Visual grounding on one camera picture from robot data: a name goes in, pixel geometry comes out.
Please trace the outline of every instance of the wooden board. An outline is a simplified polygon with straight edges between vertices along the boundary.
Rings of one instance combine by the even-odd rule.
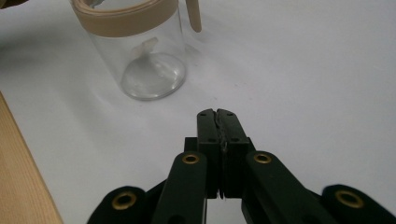
[[[0,223],[62,223],[1,92]]]

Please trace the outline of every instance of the glass jar base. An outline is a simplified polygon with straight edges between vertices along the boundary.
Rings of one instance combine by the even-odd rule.
[[[180,59],[166,53],[148,53],[126,67],[120,86],[132,98],[154,100],[177,90],[185,76]]]

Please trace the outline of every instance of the white surface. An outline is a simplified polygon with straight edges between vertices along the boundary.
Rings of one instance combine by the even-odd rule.
[[[186,83],[153,102],[120,92],[67,1],[0,11],[0,90],[64,222],[165,179],[208,108],[236,113],[307,188],[343,183],[396,214],[396,2],[200,3],[200,34],[180,4]],[[209,201],[207,223],[245,223],[239,207]]]

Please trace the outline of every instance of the brass screw insert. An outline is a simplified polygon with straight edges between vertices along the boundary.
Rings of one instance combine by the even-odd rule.
[[[254,155],[254,160],[262,164],[267,164],[272,161],[271,157],[264,153]]]
[[[364,202],[361,197],[349,190],[337,190],[335,192],[335,197],[337,198],[338,202],[352,208],[362,208],[364,206]]]
[[[185,155],[182,160],[186,164],[195,164],[199,161],[199,157],[194,154],[189,154]]]
[[[136,195],[131,191],[119,193],[112,202],[113,208],[116,210],[125,210],[136,203]]]

